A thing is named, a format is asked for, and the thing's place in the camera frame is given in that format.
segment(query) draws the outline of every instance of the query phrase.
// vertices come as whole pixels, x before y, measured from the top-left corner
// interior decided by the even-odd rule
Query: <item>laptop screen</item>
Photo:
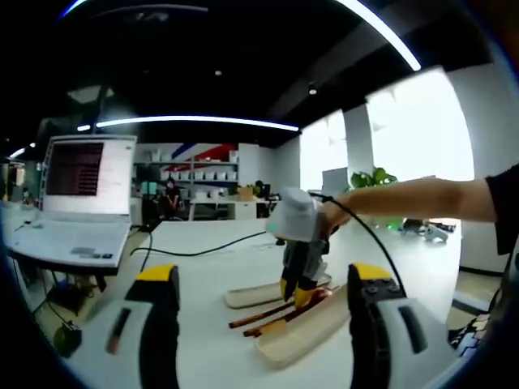
[[[42,211],[128,215],[135,138],[51,139]]]

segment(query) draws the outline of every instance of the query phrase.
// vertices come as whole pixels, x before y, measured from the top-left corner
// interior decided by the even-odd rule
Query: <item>wooden board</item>
[[[264,334],[256,348],[265,359],[282,368],[309,353],[350,318],[348,285],[279,329]]]
[[[332,277],[325,274],[319,279],[318,286],[332,282]],[[282,300],[279,283],[266,284],[245,289],[234,289],[225,295],[225,304],[229,308],[239,309],[249,306],[260,306],[268,302]]]

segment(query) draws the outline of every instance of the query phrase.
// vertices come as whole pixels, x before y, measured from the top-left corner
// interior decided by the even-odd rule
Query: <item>window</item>
[[[348,166],[342,111],[331,113],[304,128],[300,144],[301,188],[320,190],[323,171]]]
[[[399,181],[474,178],[469,131],[447,75],[415,75],[367,98],[375,166]]]

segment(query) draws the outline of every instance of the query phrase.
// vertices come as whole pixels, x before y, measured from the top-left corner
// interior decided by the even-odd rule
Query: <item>white laptop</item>
[[[131,227],[135,144],[130,135],[51,138],[40,212],[16,231],[10,248],[54,265],[117,271]]]

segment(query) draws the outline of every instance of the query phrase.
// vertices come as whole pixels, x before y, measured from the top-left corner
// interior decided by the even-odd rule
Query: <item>wooden stick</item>
[[[333,291],[337,290],[338,288],[339,287],[336,286],[335,288],[331,289],[331,291],[333,292]],[[243,336],[254,336],[255,338],[257,338],[258,336],[261,336],[266,332],[276,330],[277,328],[287,324],[290,320],[294,320],[300,314],[304,314],[306,311],[308,311],[313,306],[316,306],[321,301],[313,301],[313,302],[310,301],[310,303],[308,303],[306,306],[304,306],[300,309],[293,310],[281,318],[276,318],[276,319],[271,320],[270,322],[262,324],[258,327],[253,327],[253,328],[246,330],[245,332],[243,332]]]
[[[272,316],[273,314],[276,314],[278,312],[281,312],[282,310],[286,310],[287,308],[290,308],[294,305],[294,302],[287,302],[286,304],[282,306],[278,306],[277,308],[274,308],[272,310],[268,310],[266,312],[263,312],[262,314],[255,314],[254,316],[250,316],[248,318],[241,318],[239,320],[236,320],[234,322],[229,323],[229,328],[236,328],[241,326],[246,326],[247,324],[251,324],[253,322],[257,322],[258,320],[261,320],[263,318],[267,318],[268,316]]]

